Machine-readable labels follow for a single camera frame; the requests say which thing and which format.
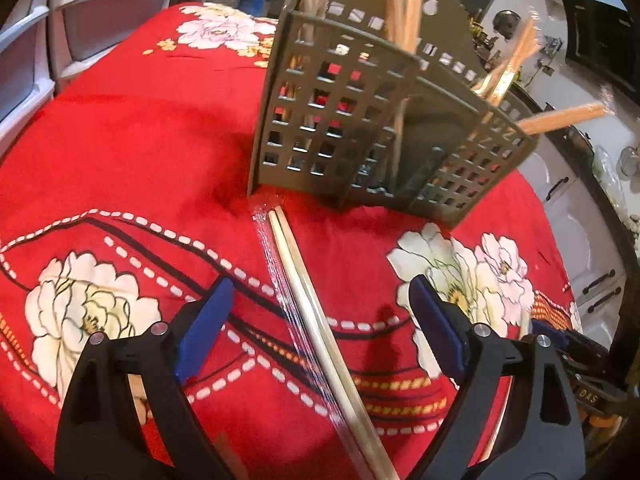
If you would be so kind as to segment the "white kitchen cabinets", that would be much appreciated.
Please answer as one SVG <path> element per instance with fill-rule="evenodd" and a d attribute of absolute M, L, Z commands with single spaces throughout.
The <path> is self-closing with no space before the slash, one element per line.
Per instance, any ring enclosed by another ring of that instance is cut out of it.
<path fill-rule="evenodd" d="M 610 348 L 627 275 L 604 215 L 578 172 L 544 136 L 518 170 L 544 205 L 582 331 Z"/>

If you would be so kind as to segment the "chopstick pair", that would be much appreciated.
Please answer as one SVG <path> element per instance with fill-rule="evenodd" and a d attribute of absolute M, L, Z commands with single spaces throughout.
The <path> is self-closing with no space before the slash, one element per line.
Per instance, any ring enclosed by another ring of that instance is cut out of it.
<path fill-rule="evenodd" d="M 423 0 L 386 0 L 387 37 L 411 54 L 418 47 L 422 4 Z"/>
<path fill-rule="evenodd" d="M 357 476 L 396 479 L 398 473 L 338 348 L 282 206 L 260 200 L 253 206 L 252 220 L 294 347 L 306 361 L 306 376 L 319 390 Z"/>
<path fill-rule="evenodd" d="M 536 136 L 613 114 L 612 108 L 607 106 L 605 102 L 594 102 L 571 107 L 567 110 L 550 110 L 550 112 L 522 119 L 518 122 L 518 128 L 528 136 Z"/>
<path fill-rule="evenodd" d="M 541 32 L 538 22 L 537 11 L 529 8 L 526 19 L 516 30 L 515 44 L 511 53 L 472 87 L 472 91 L 489 105 L 494 107 L 500 105 L 523 63 L 540 50 Z"/>

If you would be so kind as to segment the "white plastic drawer unit left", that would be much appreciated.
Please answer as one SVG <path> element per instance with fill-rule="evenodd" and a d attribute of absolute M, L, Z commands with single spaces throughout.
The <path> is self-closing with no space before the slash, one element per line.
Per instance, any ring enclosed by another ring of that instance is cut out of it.
<path fill-rule="evenodd" d="M 1 151 L 53 96 L 48 0 L 1 1 Z"/>

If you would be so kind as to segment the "white plastic drawer unit right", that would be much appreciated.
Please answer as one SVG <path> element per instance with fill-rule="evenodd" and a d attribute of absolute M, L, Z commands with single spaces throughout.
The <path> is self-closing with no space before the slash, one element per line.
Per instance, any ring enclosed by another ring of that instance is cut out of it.
<path fill-rule="evenodd" d="M 169 0 L 48 0 L 48 51 L 55 90 L 109 54 Z"/>

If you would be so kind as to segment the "white plastic drawer unit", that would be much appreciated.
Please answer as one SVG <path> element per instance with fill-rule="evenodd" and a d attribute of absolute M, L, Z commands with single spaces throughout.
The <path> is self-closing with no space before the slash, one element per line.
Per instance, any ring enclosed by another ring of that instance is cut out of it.
<path fill-rule="evenodd" d="M 48 0 L 1 1 L 1 151 L 53 96 Z"/>
<path fill-rule="evenodd" d="M 55 90 L 109 54 L 169 0 L 48 0 L 48 51 Z"/>

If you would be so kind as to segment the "black range hood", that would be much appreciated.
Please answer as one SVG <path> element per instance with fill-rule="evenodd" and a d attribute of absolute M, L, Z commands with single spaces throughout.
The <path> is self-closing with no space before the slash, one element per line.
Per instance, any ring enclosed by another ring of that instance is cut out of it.
<path fill-rule="evenodd" d="M 598 0 L 562 0 L 566 57 L 639 104 L 639 29 L 626 10 Z"/>

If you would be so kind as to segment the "red floral blanket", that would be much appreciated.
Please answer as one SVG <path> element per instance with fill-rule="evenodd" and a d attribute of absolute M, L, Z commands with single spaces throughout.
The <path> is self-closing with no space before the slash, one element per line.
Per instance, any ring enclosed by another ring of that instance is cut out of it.
<path fill-rule="evenodd" d="M 312 195 L 246 195 L 276 24 L 218 4 L 173 6 L 49 102 L 1 163 L 1 405 L 52 463 L 61 405 L 94 333 L 142 333 L 217 278 L 234 303 L 186 398 L 247 479 L 351 479 L 326 404 L 307 382 L 252 215 L 285 212 L 329 326 L 401 476 L 456 387 L 408 311 L 427 275 L 498 334 L 528 313 L 579 314 L 544 206 L 510 174 L 453 230 Z"/>

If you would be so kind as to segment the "grey perforated utensil basket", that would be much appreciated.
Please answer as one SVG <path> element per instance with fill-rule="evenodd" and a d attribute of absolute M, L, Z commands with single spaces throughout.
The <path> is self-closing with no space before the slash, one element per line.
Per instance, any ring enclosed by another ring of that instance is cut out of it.
<path fill-rule="evenodd" d="M 285 0 L 267 68 L 248 188 L 397 209 L 456 226 L 536 148 L 518 111 L 477 96 L 459 0 L 424 0 L 414 52 L 385 35 L 385 0 Z"/>

